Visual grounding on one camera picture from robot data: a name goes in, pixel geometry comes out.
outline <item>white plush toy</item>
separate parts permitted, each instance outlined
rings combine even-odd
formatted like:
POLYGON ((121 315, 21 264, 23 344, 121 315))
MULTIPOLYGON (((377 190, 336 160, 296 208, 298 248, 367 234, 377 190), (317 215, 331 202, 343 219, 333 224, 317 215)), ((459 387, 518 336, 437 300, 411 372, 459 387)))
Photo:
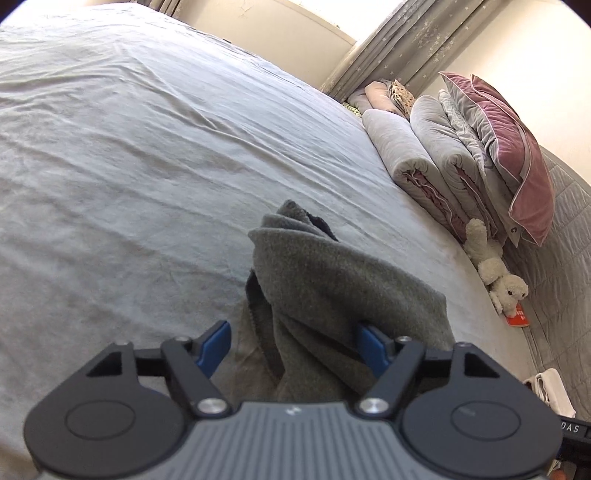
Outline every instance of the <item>white plush toy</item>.
POLYGON ((503 248, 499 242, 488 239, 482 220, 473 218, 466 225, 464 250, 484 285, 490 286, 489 295, 497 313, 514 317, 517 302, 527 296, 528 287, 521 277, 509 273, 501 260, 503 248))

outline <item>plush toy head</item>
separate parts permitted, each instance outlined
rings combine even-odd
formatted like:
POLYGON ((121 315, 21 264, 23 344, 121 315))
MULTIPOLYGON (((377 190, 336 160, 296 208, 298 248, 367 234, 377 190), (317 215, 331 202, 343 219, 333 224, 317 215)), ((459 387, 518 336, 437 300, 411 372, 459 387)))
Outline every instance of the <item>plush toy head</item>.
POLYGON ((499 278, 492 284, 490 291, 497 312, 504 313, 507 317, 514 317, 517 314, 515 310, 517 302, 523 300, 528 293, 527 284, 517 275, 505 275, 499 278))

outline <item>orange object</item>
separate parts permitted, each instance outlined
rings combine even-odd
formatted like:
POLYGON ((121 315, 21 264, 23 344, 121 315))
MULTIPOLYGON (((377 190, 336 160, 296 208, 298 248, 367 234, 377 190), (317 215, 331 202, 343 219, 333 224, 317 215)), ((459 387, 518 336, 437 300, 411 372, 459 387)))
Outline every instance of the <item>orange object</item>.
POLYGON ((529 327, 530 323, 525 316, 523 308, 521 308, 521 304, 517 304, 517 315, 514 317, 506 317, 507 323, 512 327, 529 327))

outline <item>beige wall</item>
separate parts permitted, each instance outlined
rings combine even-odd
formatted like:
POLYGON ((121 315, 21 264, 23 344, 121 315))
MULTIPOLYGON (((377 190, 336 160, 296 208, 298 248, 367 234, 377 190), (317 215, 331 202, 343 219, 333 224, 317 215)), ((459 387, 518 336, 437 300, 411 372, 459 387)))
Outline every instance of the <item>beige wall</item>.
MULTIPOLYGON (((496 87, 538 142, 591 183, 591 29, 558 0, 512 0, 446 70, 496 87)), ((437 95, 437 79, 424 93, 437 95)))
POLYGON ((177 15, 320 87, 355 41, 289 0, 194 0, 177 15))

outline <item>white towel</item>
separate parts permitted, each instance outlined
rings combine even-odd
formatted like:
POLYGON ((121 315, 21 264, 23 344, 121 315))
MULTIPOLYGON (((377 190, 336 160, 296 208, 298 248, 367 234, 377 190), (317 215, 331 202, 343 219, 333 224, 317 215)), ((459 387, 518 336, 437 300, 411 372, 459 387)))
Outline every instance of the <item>white towel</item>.
POLYGON ((524 384, 538 395, 555 413, 563 417, 574 418, 576 412, 566 393, 558 370, 549 368, 545 372, 534 375, 524 384))

